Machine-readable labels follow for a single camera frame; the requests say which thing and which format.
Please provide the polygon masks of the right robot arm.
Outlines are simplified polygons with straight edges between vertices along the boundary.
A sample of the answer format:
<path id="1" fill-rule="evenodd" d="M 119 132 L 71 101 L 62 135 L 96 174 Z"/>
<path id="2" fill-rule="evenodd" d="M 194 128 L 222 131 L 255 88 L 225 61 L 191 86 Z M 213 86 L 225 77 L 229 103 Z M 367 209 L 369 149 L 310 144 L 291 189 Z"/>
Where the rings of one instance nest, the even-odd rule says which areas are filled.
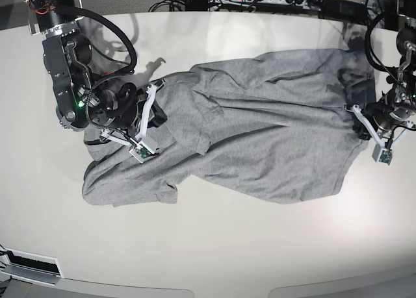
<path id="1" fill-rule="evenodd" d="M 31 34 L 44 34 L 44 65 L 53 81 L 57 116 L 61 125 L 73 130 L 87 126 L 130 140 L 129 133 L 140 128 L 160 127 L 167 116 L 151 98 L 152 91 L 164 86 L 163 80 L 139 88 L 132 82 L 117 92 L 106 89 L 106 83 L 132 75 L 137 52 L 126 34 L 107 18 L 84 9 L 81 0 L 25 0 L 37 23 L 31 23 Z M 124 44 L 129 61 L 114 72 L 97 74 L 90 63 L 94 46 L 82 32 L 78 21 L 88 18 L 108 28 Z"/>

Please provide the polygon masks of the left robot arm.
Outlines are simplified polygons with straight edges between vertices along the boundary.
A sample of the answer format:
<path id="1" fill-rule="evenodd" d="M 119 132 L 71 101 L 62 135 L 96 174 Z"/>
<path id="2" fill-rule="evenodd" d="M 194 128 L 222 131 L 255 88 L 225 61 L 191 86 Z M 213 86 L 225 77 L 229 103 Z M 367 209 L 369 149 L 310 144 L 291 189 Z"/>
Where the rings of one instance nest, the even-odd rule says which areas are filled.
<path id="1" fill-rule="evenodd" d="M 394 40 L 399 62 L 395 66 L 383 63 L 372 45 L 372 34 L 381 21 L 396 15 L 404 20 Z M 415 131 L 415 125 L 406 122 L 415 115 L 415 0 L 396 0 L 395 11 L 384 8 L 367 18 L 367 30 L 364 37 L 365 56 L 376 71 L 386 74 L 386 82 L 391 85 L 375 103 L 368 103 L 358 115 L 366 135 L 374 140 L 385 138 L 388 142 L 395 139 L 398 129 Z"/>

